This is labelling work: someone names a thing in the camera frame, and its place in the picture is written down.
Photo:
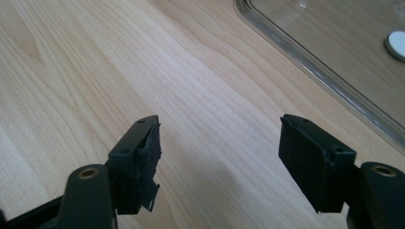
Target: white disc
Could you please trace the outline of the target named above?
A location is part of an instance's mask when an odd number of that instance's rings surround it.
[[[386,40],[388,51],[396,58],[405,61],[405,31],[394,31]]]

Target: black plastic part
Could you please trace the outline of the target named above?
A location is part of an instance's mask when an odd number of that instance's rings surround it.
[[[405,175],[381,163],[361,166],[360,193],[373,228],[405,228]]]
[[[354,208],[349,209],[347,224],[349,229],[374,229],[367,211],[358,212]]]
[[[356,152],[299,116],[282,118],[279,157],[316,212],[339,213]]]
[[[109,154],[119,215],[137,214],[140,206],[153,209],[160,187],[153,180],[161,155],[159,127],[156,115],[137,121]]]
[[[104,165],[87,165],[71,173],[56,228],[117,228],[108,170]]]
[[[33,229],[39,228],[57,217],[62,197],[51,200],[7,222],[6,228]]]

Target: light wood surface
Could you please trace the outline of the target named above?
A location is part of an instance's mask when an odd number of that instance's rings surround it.
[[[404,1],[250,1],[404,130],[405,63],[384,48],[405,31]]]
[[[271,47],[232,0],[9,1],[0,8],[0,207],[60,196],[157,114],[153,213],[120,228],[346,228],[316,215],[278,158],[284,113],[313,120],[364,161],[405,158]]]

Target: wooden table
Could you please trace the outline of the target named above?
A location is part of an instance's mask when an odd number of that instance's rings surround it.
[[[0,8],[0,207],[7,218],[63,194],[157,114],[153,213],[119,228],[346,228],[316,215],[278,158],[285,113],[358,152],[405,157],[247,25],[232,0],[10,1]]]

